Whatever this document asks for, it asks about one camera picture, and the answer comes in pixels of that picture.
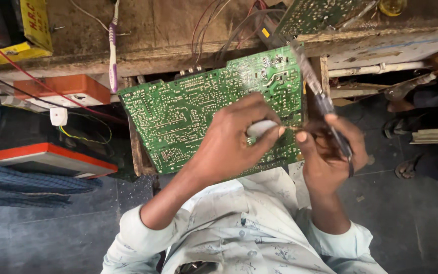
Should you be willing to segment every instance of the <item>hand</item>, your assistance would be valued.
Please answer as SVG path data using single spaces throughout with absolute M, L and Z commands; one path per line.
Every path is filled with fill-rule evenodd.
M 325 121 L 347 138 L 353 153 L 354 171 L 360 170 L 368 162 L 362 132 L 348 120 L 335 114 L 327 114 Z M 332 147 L 329 147 L 321 134 L 314 140 L 310 133 L 301 131 L 296 134 L 295 139 L 305 158 L 303 173 L 308 190 L 320 195 L 333 194 L 349 176 L 346 157 L 332 157 Z
M 205 187 L 251 168 L 285 131 L 281 126 L 270 128 L 255 144 L 249 146 L 246 141 L 247 128 L 265 119 L 281 124 L 276 112 L 260 93 L 245 96 L 220 109 L 214 114 L 197 152 L 181 172 L 190 172 Z

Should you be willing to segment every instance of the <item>dark floor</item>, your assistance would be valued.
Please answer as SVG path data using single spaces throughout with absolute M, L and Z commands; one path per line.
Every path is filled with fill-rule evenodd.
M 371 165 L 339 194 L 351 219 L 373 234 L 372 256 L 387 272 L 438 273 L 438 182 L 395 177 L 396 165 L 418 147 L 383 137 L 381 127 L 392 117 L 384 109 L 376 97 L 339 109 L 366 132 L 371 155 Z M 108 178 L 103 188 L 74 196 L 66 209 L 0 207 L 0 273 L 99 273 L 120 216 L 150 196 L 150 179 Z

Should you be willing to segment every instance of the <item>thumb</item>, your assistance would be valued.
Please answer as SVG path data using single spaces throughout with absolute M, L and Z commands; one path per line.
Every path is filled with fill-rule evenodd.
M 257 163 L 263 155 L 270 151 L 275 142 L 285 132 L 282 126 L 272 127 L 267 130 L 248 150 L 248 158 Z
M 295 141 L 297 142 L 300 152 L 304 156 L 305 160 L 319 157 L 315 140 L 310 133 L 300 131 L 295 134 Z

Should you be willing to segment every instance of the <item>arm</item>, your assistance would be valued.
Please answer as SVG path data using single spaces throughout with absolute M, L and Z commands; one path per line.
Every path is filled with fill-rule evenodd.
M 144 206 L 123 215 L 102 273 L 156 273 L 158 253 L 186 231 L 190 213 L 180 207 L 205 187 L 251 168 L 284 132 L 273 127 L 249 146 L 247 128 L 264 119 L 281 124 L 260 93 L 217 111 L 199 149 L 173 180 Z
M 361 131 L 336 115 L 326 115 L 325 121 L 349 140 L 355 171 L 366 165 L 368 155 Z M 320 255 L 344 259 L 369 256 L 373 236 L 366 228 L 349 220 L 336 193 L 349 176 L 349 164 L 342 157 L 332 156 L 325 135 L 315 135 L 316 139 L 306 132 L 296 135 L 305 158 L 303 174 L 312 204 L 312 210 L 302 209 L 297 213 L 297 224 Z
M 325 121 L 341 132 L 349 141 L 353 151 L 352 163 L 358 171 L 368 162 L 361 131 L 353 124 L 333 114 L 325 116 Z M 307 132 L 296 135 L 297 144 L 305 158 L 304 178 L 312 204 L 312 221 L 320 230 L 328 234 L 343 234 L 351 227 L 336 194 L 337 188 L 349 176 L 349 164 L 345 157 L 332 157 L 330 144 L 322 134 L 317 139 Z

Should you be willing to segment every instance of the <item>electric board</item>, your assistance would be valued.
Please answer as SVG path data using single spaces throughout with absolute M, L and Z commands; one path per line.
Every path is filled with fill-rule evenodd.
M 328 26 L 338 28 L 372 4 L 373 0 L 294 0 L 283 15 L 275 34 L 313 34 Z
M 250 93 L 261 92 L 283 124 L 300 125 L 303 90 L 302 75 L 286 46 L 228 61 L 225 68 L 130 87 L 119 95 L 157 171 L 166 174 L 179 171 L 192 158 L 217 110 Z M 296 162 L 298 154 L 294 133 L 286 130 L 271 151 L 239 177 Z

